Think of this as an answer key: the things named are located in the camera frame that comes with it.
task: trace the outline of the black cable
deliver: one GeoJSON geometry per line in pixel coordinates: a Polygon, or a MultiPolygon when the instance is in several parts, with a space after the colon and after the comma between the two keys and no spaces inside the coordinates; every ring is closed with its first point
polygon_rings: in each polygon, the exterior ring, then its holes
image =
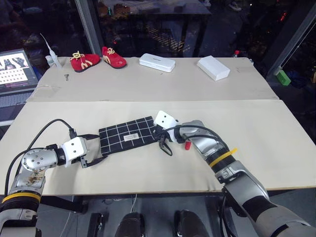
{"type": "Polygon", "coordinates": [[[170,148],[165,142],[163,143],[162,146],[159,145],[159,147],[160,147],[160,149],[161,149],[163,152],[165,152],[168,156],[172,156],[172,150],[171,150],[171,148],[170,148]]]}
{"type": "Polygon", "coordinates": [[[4,196],[5,196],[5,197],[8,195],[10,173],[11,173],[11,169],[12,169],[14,163],[16,162],[16,160],[17,160],[21,155],[23,155],[24,153],[26,153],[26,152],[28,152],[28,151],[34,150],[34,149],[44,149],[44,148],[40,147],[40,148],[26,149],[25,151],[20,152],[20,153],[13,159],[13,161],[11,161],[11,164],[10,164],[10,166],[9,166],[9,169],[8,169],[7,173],[6,173],[6,178],[5,178],[5,186],[4,186],[4,196]]]}
{"type": "Polygon", "coordinates": [[[225,146],[225,148],[229,151],[229,148],[228,148],[227,144],[221,139],[221,137],[216,132],[214,132],[213,130],[211,130],[211,129],[207,128],[207,127],[203,127],[203,126],[198,126],[198,125],[179,125],[179,126],[175,126],[175,127],[170,127],[170,128],[164,129],[162,132],[158,133],[157,136],[162,135],[162,134],[164,134],[167,131],[174,130],[176,128],[181,128],[181,127],[195,127],[195,128],[204,129],[204,130],[214,134],[219,139],[219,141],[221,141],[221,143],[225,146]]]}
{"type": "Polygon", "coordinates": [[[222,209],[221,209],[221,213],[219,215],[219,229],[221,231],[221,236],[222,237],[225,237],[224,230],[223,230],[223,216],[224,216],[225,202],[226,202],[226,197],[224,197],[224,199],[223,199],[222,209]]]}
{"type": "Polygon", "coordinates": [[[226,205],[226,197],[224,197],[223,199],[223,204],[222,204],[222,211],[221,211],[221,216],[220,216],[220,228],[221,228],[221,234],[223,232],[223,224],[222,224],[222,221],[224,221],[224,225],[225,225],[225,229],[226,229],[226,233],[227,233],[227,236],[228,237],[237,237],[233,232],[232,230],[230,229],[229,225],[227,224],[227,219],[226,219],[226,216],[225,216],[225,205],[226,205]]]}
{"type": "MultiPolygon", "coordinates": [[[[54,119],[52,121],[50,121],[48,124],[46,124],[42,129],[41,131],[39,131],[39,133],[36,135],[36,137],[33,139],[33,141],[30,143],[30,145],[27,147],[27,149],[30,149],[34,143],[36,142],[36,140],[39,138],[39,136],[41,136],[41,134],[54,122],[57,122],[57,121],[60,121],[62,122],[64,125],[66,125],[68,128],[69,128],[69,131],[73,131],[74,132],[74,129],[64,120],[60,119],[60,118],[57,118],[57,119],[54,119]]],[[[20,170],[21,170],[21,163],[19,163],[19,166],[16,170],[16,173],[15,173],[15,176],[17,176],[19,173],[20,173],[20,170]]]]}

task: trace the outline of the yellow tape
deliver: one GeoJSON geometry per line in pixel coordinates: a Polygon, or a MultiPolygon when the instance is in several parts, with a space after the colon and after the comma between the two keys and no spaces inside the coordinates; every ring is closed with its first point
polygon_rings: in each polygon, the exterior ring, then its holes
{"type": "Polygon", "coordinates": [[[216,165],[218,162],[220,162],[221,160],[225,159],[226,157],[230,156],[231,154],[235,153],[237,151],[237,148],[234,148],[232,151],[226,152],[224,154],[222,154],[220,157],[216,158],[215,160],[213,160],[211,162],[211,164],[209,164],[209,166],[211,166],[211,168],[216,165]]]}
{"type": "Polygon", "coordinates": [[[4,203],[5,201],[11,199],[11,198],[15,198],[15,197],[32,197],[32,198],[36,198],[38,201],[40,201],[40,196],[37,194],[32,194],[32,193],[15,193],[15,194],[11,194],[6,196],[3,200],[2,203],[4,203]]]}

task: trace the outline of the red cap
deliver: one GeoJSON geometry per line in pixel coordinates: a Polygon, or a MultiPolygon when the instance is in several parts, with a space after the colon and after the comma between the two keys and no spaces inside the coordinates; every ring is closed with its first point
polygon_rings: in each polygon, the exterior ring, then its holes
{"type": "Polygon", "coordinates": [[[191,147],[191,142],[186,142],[184,149],[186,149],[187,151],[190,149],[191,147]]]}

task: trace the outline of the white box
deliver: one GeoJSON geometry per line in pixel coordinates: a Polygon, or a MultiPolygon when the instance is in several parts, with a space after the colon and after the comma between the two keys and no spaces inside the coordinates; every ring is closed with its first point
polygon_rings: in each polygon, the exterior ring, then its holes
{"type": "Polygon", "coordinates": [[[139,64],[170,73],[176,65],[176,61],[145,53],[139,58],[139,64]]]}
{"type": "Polygon", "coordinates": [[[231,71],[228,67],[212,56],[201,58],[197,62],[197,66],[214,80],[228,77],[228,74],[231,71]]]}

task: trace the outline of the red sneaker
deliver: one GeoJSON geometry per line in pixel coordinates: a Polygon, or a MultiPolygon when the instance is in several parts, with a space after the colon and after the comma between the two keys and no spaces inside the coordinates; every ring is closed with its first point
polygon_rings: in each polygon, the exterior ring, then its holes
{"type": "Polygon", "coordinates": [[[71,66],[77,73],[81,73],[84,70],[98,64],[100,62],[100,57],[97,54],[80,54],[73,53],[73,57],[70,59],[71,66]]]}
{"type": "Polygon", "coordinates": [[[102,47],[102,55],[104,62],[108,63],[112,68],[123,68],[127,65],[124,58],[119,56],[112,48],[102,47]]]}

